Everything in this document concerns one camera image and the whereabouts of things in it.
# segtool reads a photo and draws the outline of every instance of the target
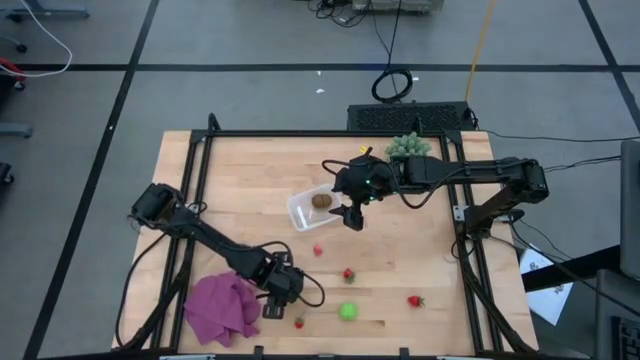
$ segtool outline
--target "white paper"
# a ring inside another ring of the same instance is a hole
[[[520,274],[553,265],[549,259],[527,249],[520,259]],[[527,293],[529,309],[547,320],[553,326],[558,323],[564,304],[567,302],[573,283]]]

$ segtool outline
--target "yellow cable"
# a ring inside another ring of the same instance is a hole
[[[489,10],[487,10],[487,16],[484,18],[484,24],[482,25],[482,32],[480,32],[480,41],[476,47],[476,54],[473,56],[473,62],[471,63],[471,72],[469,73],[469,80],[467,80],[467,91],[464,93],[464,101],[469,103],[469,95],[471,95],[471,87],[473,86],[473,74],[476,71],[476,64],[480,58],[482,47],[484,46],[484,38],[487,35],[487,29],[489,23],[491,23],[491,14],[493,14],[493,6],[496,4],[496,0],[491,0],[489,3]]]

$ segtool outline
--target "clear plastic container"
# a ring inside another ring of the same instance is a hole
[[[291,222],[296,230],[307,231],[340,218],[338,215],[329,213],[329,210],[342,205],[340,193],[334,193],[331,189],[333,189],[332,184],[324,184],[289,198],[289,217],[291,217]],[[317,194],[331,196],[331,206],[326,209],[314,208],[311,204],[311,198]]]

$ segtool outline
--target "green ball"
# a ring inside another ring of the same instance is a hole
[[[353,321],[358,317],[358,306],[354,303],[344,303],[340,306],[340,318],[344,321]]]

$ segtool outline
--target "white cable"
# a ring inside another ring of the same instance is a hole
[[[71,65],[71,60],[73,60],[73,53],[71,52],[71,50],[69,50],[69,48],[62,43],[62,41],[58,40],[58,38],[56,38],[55,36],[53,36],[53,34],[51,34],[47,29],[45,29],[44,26],[42,26],[42,24],[40,24],[40,21],[38,21],[38,19],[36,18],[36,16],[33,14],[33,12],[31,11],[31,8],[29,7],[29,5],[27,5],[27,3],[24,2],[24,0],[20,0],[20,2],[22,3],[22,5],[24,5],[24,7],[27,9],[27,11],[29,12],[29,14],[31,15],[31,17],[33,18],[33,21],[36,22],[36,24],[38,24],[38,26],[40,27],[40,29],[42,29],[42,31],[44,31],[47,35],[49,35],[55,42],[57,42],[58,44],[60,44],[60,46],[62,46],[67,53],[69,54],[69,60],[67,60],[67,64],[60,70],[57,71],[53,71],[53,72],[48,72],[48,73],[43,73],[43,74],[23,74],[23,73],[18,73],[18,72],[14,72],[11,71],[9,69],[7,69],[6,67],[0,65],[0,69],[8,72],[9,74],[12,75],[16,75],[16,76],[23,76],[23,77],[27,77],[27,78],[31,78],[31,77],[45,77],[45,76],[51,76],[51,75],[58,75],[58,74],[62,74],[63,72],[67,71],[67,69],[69,68],[69,65]]]

